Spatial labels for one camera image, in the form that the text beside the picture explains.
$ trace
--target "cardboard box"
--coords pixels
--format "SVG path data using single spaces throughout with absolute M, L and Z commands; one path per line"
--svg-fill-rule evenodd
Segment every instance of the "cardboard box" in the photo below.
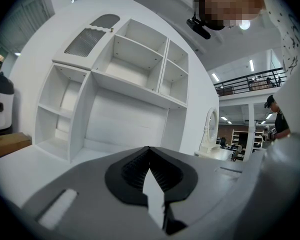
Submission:
M 0 157 L 31 145 L 31 139 L 22 132 L 0 136 Z

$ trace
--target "black shirt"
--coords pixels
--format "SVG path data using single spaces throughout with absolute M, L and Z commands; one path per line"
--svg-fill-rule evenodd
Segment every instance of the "black shirt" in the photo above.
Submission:
M 274 125 L 275 125 L 275 130 L 276 130 L 277 134 L 283 132 L 286 129 L 289 129 L 287 121 L 286 121 L 286 119 L 284 117 L 284 114 L 282 114 L 281 110 L 276 115 L 276 119 L 275 119 Z

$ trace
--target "round light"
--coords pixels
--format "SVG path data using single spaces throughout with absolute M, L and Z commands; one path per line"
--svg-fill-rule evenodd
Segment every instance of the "round light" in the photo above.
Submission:
M 239 25 L 241 29 L 247 30 L 250 27 L 249 20 L 243 20 L 242 23 Z

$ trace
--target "ceiling light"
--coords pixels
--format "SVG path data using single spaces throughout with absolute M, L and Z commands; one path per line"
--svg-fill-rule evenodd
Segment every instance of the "ceiling light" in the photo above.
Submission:
M 252 61 L 252 59 L 250 59 L 249 62 L 250 62 L 251 71 L 255 71 L 254 62 Z
M 215 79 L 217 82 L 220 82 L 219 78 L 217 77 L 217 75 L 216 75 L 215 73 L 213 73 L 212 76 L 214 77 L 214 79 Z
M 249 20 L 243 20 L 240 24 L 239 24 L 240 28 L 242 30 L 247 30 L 250 27 L 250 21 Z
M 272 113 L 268 114 L 268 116 L 266 117 L 266 119 L 269 119 L 272 116 Z

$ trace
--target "person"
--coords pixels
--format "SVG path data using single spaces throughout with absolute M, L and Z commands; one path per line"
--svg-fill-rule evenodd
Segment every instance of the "person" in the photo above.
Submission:
M 268 85 L 267 85 L 267 88 L 276 87 L 276 85 L 275 85 L 274 83 L 271 82 L 271 78 L 270 78 L 270 77 L 267 77 L 267 78 L 266 78 L 266 83 L 268 84 Z
M 273 113 L 276 113 L 275 119 L 275 130 L 276 134 L 274 135 L 274 139 L 281 139 L 286 137 L 290 133 L 290 129 L 288 123 L 284 117 L 284 114 L 280 110 L 280 107 L 276 103 L 274 96 L 270 95 L 264 104 L 264 108 L 271 109 Z
M 259 14 L 268 14 L 281 35 L 282 68 L 286 83 L 274 98 L 285 115 L 289 128 L 300 134 L 300 22 L 284 0 L 194 0 L 200 20 L 215 28 L 233 27 Z

